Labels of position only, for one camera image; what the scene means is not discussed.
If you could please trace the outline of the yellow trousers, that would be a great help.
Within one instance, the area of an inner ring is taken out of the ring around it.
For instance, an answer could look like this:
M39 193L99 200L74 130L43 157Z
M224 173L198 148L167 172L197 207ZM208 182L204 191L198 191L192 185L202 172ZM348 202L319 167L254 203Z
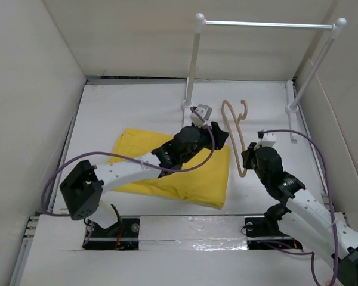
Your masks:
M172 135L127 128L112 152L139 157L172 139ZM145 179L114 189L118 192L173 198L221 209L226 200L231 151L229 146L214 151L202 167L159 179Z

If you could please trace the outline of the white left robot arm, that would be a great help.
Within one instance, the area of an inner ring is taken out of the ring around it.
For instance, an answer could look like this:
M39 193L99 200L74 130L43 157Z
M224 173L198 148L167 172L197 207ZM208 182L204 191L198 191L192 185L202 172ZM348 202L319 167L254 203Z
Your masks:
M106 214L106 208L100 204L103 194L143 179L190 172L189 168L183 168L183 164L203 149L222 149L228 137L229 133L221 130L217 122L203 127L191 124L183 127L168 142L142 156L122 156L119 163L97 166L89 160L80 161L60 184L69 217L74 221L89 219L106 235L117 235L121 230L119 212L111 205L110 214Z

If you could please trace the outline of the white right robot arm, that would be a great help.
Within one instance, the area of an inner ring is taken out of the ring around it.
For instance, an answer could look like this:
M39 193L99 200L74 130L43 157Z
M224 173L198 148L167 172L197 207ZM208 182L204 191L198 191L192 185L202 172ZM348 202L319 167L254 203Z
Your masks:
M341 220L332 220L330 211L305 185L284 171L274 148L253 142L242 158L243 167L253 170L278 201L264 214L265 230L295 238L323 259L342 285L358 285L358 232Z

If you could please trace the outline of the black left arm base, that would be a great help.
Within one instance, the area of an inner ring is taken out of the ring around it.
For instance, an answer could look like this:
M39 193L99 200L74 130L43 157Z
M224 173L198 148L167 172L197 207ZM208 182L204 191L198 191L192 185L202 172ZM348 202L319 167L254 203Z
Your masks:
M101 228L89 219L84 220L87 228L82 248L92 251L136 251L139 250L140 217L118 216L121 222L109 229Z

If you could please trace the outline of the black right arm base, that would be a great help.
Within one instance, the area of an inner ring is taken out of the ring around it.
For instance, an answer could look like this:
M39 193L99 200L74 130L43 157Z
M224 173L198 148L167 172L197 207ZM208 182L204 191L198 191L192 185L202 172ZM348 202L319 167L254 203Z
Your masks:
M245 216L240 232L247 237L248 250L303 250L299 241L279 229L278 222L287 213L286 207L276 204L262 215Z

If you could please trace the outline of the white clothes rack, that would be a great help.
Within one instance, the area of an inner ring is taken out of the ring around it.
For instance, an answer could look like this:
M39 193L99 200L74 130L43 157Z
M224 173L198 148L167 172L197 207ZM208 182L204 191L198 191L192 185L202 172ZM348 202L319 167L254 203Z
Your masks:
M341 34L343 28L347 25L345 18L339 18L333 24L301 24L301 23L274 23L274 22L258 22L258 21L227 21L227 20L208 20L202 13L196 14L196 28L193 38L192 57L189 68L189 75L186 80L186 93L182 103L182 109L186 110L193 104L193 87L195 82L197 58L199 56L200 39L203 29L206 26L231 26L231 27L253 27L253 28L266 28L266 29L293 29L293 30L306 30L317 32L329 32L329 37L326 40L323 48L320 50L316 62L313 64L311 70L307 74L307 78L302 84L297 93L289 92L287 95L287 105L285 106L285 113L288 116L288 125L291 131L290 139L292 141L298 140L298 129L292 120L296 118L297 113L300 111L299 103L306 92L306 89L311 84L317 74L318 69L326 58L328 52L333 46L335 40Z

